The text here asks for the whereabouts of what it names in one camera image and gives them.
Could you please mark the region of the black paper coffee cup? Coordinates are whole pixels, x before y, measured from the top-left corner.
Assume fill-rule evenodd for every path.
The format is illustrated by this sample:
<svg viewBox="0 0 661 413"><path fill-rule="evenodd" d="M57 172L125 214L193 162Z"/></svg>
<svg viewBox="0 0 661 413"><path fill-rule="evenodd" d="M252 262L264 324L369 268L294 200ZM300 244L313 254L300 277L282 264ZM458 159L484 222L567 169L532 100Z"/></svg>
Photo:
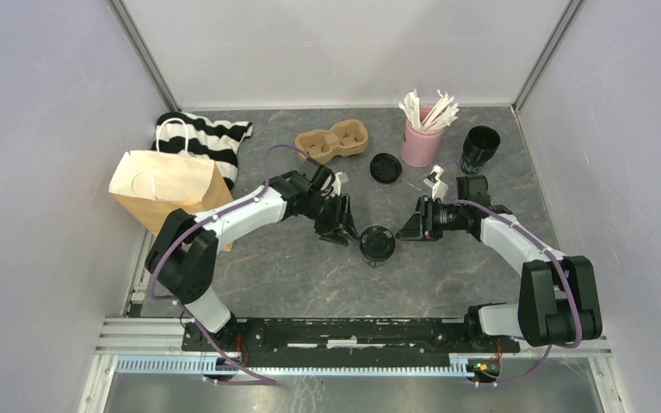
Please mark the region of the black paper coffee cup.
<svg viewBox="0 0 661 413"><path fill-rule="evenodd" d="M364 262L372 268L382 266L395 250L395 238L380 225L368 227L361 233L359 249Z"/></svg>

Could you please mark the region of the brown cardboard cup carrier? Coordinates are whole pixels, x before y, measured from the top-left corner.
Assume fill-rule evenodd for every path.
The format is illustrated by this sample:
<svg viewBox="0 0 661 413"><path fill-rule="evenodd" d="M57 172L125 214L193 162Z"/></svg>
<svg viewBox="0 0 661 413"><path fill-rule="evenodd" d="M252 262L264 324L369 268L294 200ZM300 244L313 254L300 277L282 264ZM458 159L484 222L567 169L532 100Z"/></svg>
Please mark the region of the brown cardboard cup carrier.
<svg viewBox="0 0 661 413"><path fill-rule="evenodd" d="M304 152L300 158L311 157L327 164L334 157L349 157L363 153L369 146L369 133L356 119L343 120L329 130L315 129L299 134L295 146Z"/></svg>

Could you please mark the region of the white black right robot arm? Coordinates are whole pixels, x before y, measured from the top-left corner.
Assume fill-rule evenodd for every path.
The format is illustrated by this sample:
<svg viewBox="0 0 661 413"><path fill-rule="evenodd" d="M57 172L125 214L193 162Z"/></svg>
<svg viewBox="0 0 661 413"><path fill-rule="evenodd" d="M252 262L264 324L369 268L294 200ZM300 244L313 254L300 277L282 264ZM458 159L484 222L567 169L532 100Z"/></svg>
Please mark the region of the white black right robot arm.
<svg viewBox="0 0 661 413"><path fill-rule="evenodd" d="M588 258L550 247L508 207L492 204L485 176L457 178L457 197L450 201L443 199L449 187L441 170L430 172L424 182L432 193L418 199L397 239L431 242L448 231L464 231L495 250L520 277L516 303L469 307L462 337L470 349L484 351L498 336L562 348L601 337L595 270Z"/></svg>

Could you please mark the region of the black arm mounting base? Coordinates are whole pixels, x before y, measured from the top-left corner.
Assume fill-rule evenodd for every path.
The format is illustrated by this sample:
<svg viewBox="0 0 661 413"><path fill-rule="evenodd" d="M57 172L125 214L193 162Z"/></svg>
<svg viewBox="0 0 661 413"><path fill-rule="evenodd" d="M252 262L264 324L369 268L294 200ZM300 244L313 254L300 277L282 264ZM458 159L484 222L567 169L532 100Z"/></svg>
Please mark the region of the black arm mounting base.
<svg viewBox="0 0 661 413"><path fill-rule="evenodd" d="M446 367L451 354L516 354L458 318L234 318L211 339L185 323L182 350L240 352L246 367Z"/></svg>

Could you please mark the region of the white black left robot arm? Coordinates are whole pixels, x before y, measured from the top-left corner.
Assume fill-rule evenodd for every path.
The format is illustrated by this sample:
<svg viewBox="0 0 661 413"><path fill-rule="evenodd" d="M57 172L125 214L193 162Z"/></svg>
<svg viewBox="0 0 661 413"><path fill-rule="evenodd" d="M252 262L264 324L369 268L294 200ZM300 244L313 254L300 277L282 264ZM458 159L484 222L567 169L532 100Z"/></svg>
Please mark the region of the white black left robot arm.
<svg viewBox="0 0 661 413"><path fill-rule="evenodd" d="M190 214L182 209L164 221L145 260L147 294L159 299L156 285L201 325L203 339L215 350L236 339L232 312L213 288L217 256L234 241L266 225L306 217L320 239L348 245L359 238L343 172L320 165L269 178L256 190L225 206Z"/></svg>

